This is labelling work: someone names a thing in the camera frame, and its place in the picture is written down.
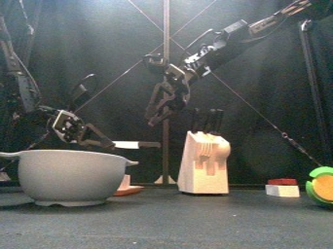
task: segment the knife block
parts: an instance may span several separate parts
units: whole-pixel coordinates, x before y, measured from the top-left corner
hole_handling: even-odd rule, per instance
[[[227,159],[231,144],[221,137],[188,131],[182,163],[178,174],[178,189],[188,194],[228,194]]]

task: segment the white bowl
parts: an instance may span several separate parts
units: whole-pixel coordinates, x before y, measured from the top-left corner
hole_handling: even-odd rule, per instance
[[[66,150],[0,153],[0,157],[21,159],[25,193],[43,206],[105,203],[120,188],[126,167],[138,164],[121,156]]]

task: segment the metal robot arm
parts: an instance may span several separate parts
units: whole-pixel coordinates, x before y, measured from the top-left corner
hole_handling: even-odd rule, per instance
[[[49,119],[58,137],[66,143],[74,143],[83,147],[102,147],[113,150],[161,148],[160,142],[146,141],[113,141],[94,124],[86,124],[83,119],[67,110],[58,110],[49,106],[39,107],[39,120]]]
[[[5,56],[6,74],[2,81],[7,90],[7,102],[11,112],[19,118],[37,110],[41,102],[41,91],[13,45],[6,20],[0,13],[0,49]]]
[[[196,54],[182,60],[180,66],[168,63],[160,54],[145,55],[144,62],[149,70],[165,75],[165,81],[156,85],[146,111],[149,125],[154,126],[174,112],[182,110],[190,99],[190,86],[273,33],[288,17],[311,5],[311,0],[297,0],[271,17],[253,24],[241,19],[219,32],[208,30],[185,52],[209,34],[215,35],[213,44],[204,45]]]

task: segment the knife handle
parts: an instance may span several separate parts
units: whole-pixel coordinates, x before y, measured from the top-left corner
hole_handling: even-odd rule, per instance
[[[140,147],[156,147],[156,148],[162,148],[162,143],[160,142],[140,142]]]
[[[215,135],[221,136],[223,134],[223,122],[224,120],[224,110],[216,110],[216,123],[215,123]]]
[[[192,123],[192,132],[196,134],[200,131],[200,108],[193,110],[193,123]]]
[[[211,133],[213,131],[213,128],[215,128],[215,113],[216,113],[216,109],[212,109],[209,114],[208,114],[208,118],[207,118],[207,122],[205,122],[205,126],[204,126],[204,132],[205,133]]]

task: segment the small box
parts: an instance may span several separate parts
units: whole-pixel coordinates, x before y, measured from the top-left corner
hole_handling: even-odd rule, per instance
[[[300,197],[299,186],[265,185],[265,193],[269,196]]]

